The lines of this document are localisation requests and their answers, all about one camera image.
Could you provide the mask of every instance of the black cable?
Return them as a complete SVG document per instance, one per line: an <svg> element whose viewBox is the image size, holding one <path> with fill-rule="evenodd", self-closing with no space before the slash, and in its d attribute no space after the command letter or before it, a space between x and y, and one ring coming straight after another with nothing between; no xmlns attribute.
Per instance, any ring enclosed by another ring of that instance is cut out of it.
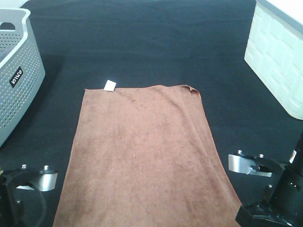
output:
<svg viewBox="0 0 303 227"><path fill-rule="evenodd" d="M39 227L46 216L46 211L47 211L46 201L45 201L45 198L43 197L41 191L37 188L37 186L33 185L32 183L27 183L27 185L36 191L36 193L38 194L40 201L41 201L42 213L41 213L39 220L34 225L34 227Z"/></svg>

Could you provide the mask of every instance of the towel label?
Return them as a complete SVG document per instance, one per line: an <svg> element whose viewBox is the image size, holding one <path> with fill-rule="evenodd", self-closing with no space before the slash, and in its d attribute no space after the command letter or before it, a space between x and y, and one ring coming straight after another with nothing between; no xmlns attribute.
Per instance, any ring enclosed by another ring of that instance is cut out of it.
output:
<svg viewBox="0 0 303 227"><path fill-rule="evenodd" d="M22 75L23 75L23 70L21 69L21 66L19 66L13 77L9 80L9 83L12 86L12 88L15 87L15 85L18 83Z"/></svg>
<svg viewBox="0 0 303 227"><path fill-rule="evenodd" d="M107 82L105 84L105 87L104 87L104 90L105 91L114 91L116 84L117 83L115 83L111 80L107 80Z"/></svg>

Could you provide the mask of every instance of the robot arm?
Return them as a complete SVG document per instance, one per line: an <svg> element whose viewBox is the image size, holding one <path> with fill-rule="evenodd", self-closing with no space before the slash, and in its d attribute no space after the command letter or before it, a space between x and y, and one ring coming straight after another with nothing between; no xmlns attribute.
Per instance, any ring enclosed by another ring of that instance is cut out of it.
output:
<svg viewBox="0 0 303 227"><path fill-rule="evenodd" d="M241 227L303 226L303 133L288 163L244 155L229 155L229 170L243 174L275 176L265 189L263 201L240 207L236 221Z"/></svg>
<svg viewBox="0 0 303 227"><path fill-rule="evenodd" d="M28 169L26 165L18 170L0 171L0 226L12 227L23 218L24 205L14 196L16 188L35 189L39 193L50 191L55 188L57 175L48 166L40 171Z"/></svg>

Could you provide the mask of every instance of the basket handle hole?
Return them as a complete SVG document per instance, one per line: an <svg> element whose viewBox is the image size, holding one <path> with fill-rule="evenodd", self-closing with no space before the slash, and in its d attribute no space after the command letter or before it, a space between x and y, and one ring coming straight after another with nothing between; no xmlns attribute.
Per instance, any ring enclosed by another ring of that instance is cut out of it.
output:
<svg viewBox="0 0 303 227"><path fill-rule="evenodd" d="M10 30L10 31L15 31L16 27L9 22L0 22L0 30Z"/></svg>

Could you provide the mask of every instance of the brown towel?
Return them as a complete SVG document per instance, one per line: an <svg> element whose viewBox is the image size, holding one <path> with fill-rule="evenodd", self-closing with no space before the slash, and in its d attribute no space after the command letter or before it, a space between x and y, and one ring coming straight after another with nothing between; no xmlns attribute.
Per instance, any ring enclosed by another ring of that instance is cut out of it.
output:
<svg viewBox="0 0 303 227"><path fill-rule="evenodd" d="M237 227L239 206L198 91L85 91L54 227Z"/></svg>

